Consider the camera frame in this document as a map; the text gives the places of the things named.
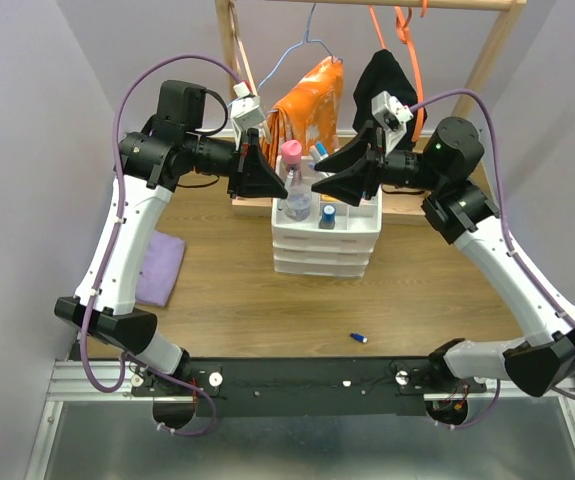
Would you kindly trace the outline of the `blue cap white marker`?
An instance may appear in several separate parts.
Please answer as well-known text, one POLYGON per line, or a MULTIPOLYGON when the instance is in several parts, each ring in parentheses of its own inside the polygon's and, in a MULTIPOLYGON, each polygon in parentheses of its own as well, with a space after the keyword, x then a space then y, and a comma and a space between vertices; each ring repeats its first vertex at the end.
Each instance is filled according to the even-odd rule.
POLYGON ((316 142, 316 143, 314 144, 314 146, 317 147, 317 149, 318 149, 318 151, 319 151, 319 153, 320 153, 320 155, 321 155, 321 160, 324 159, 324 158, 326 158, 326 157, 328 156, 328 153, 327 153, 326 148, 324 147, 324 145, 323 145, 320 141, 316 142))

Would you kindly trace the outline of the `small blue cap piece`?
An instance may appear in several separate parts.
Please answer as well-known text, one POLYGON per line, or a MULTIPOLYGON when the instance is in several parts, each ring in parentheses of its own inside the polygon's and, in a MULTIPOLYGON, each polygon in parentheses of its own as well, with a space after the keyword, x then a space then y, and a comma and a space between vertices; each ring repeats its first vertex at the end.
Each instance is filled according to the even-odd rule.
POLYGON ((362 343, 362 344, 365 344, 365 343, 368 342, 368 339, 367 339, 365 336, 363 336, 363 335, 361 335, 361 334, 359 334, 359 333, 352 332, 352 333, 350 334, 350 337, 351 337, 353 340, 355 340, 355 341, 357 341, 357 342, 360 342, 360 343, 362 343))

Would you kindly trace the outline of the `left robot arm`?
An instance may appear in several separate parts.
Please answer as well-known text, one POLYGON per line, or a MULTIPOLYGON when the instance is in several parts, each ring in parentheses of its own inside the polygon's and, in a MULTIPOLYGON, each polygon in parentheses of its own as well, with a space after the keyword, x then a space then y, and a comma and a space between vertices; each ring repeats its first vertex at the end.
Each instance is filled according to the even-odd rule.
POLYGON ((156 113, 118 144, 111 206, 87 273, 75 293, 58 298, 54 307, 83 336, 156 369, 154 382, 168 395, 187 387, 190 355, 159 332, 155 314, 135 303, 147 246, 180 178, 190 172, 225 177, 232 198, 287 196, 261 151, 258 127, 266 117, 260 99, 244 82, 234 90, 227 110, 235 138, 225 141, 202 129, 207 88, 177 80, 161 85, 156 113))

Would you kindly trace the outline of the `clear paperclip jar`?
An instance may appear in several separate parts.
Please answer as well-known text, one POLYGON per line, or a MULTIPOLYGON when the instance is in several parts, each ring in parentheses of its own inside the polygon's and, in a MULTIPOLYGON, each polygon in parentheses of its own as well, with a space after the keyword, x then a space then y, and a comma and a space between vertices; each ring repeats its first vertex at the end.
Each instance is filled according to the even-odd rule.
POLYGON ((312 192, 308 187, 294 187, 285 200, 284 213, 293 221, 305 221, 311 214, 311 203, 312 192))

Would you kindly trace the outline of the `blue lid small jar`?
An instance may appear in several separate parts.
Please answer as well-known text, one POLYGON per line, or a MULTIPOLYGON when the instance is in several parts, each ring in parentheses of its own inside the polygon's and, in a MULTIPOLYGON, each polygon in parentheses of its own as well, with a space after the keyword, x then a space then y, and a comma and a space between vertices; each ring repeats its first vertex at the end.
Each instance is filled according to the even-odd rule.
POLYGON ((319 228, 333 230, 336 224, 336 207, 333 204, 324 204, 321 206, 320 213, 319 228))

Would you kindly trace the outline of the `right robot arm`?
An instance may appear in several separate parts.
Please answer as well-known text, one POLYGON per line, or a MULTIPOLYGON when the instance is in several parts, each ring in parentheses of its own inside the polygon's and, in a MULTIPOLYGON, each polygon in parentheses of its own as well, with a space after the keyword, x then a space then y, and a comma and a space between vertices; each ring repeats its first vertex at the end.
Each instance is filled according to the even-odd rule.
POLYGON ((454 339, 437 348, 429 356, 429 384, 447 392, 470 377, 510 380, 528 395, 543 396, 575 373, 575 306, 503 233, 498 207, 471 181, 484 154, 477 129, 447 117, 422 153, 387 150, 387 133, 367 122, 349 144, 315 164, 326 176, 313 191, 352 206, 383 185, 426 191, 427 222, 478 267, 522 330, 514 340, 454 339))

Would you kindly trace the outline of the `pink lid pen tube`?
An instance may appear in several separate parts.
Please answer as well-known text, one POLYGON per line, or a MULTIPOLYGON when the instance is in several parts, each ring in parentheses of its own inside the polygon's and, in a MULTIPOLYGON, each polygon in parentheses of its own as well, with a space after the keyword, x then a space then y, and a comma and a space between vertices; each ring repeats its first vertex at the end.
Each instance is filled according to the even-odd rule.
POLYGON ((298 140, 287 140, 281 146, 281 162, 287 174, 285 191, 302 185, 302 145, 298 140))

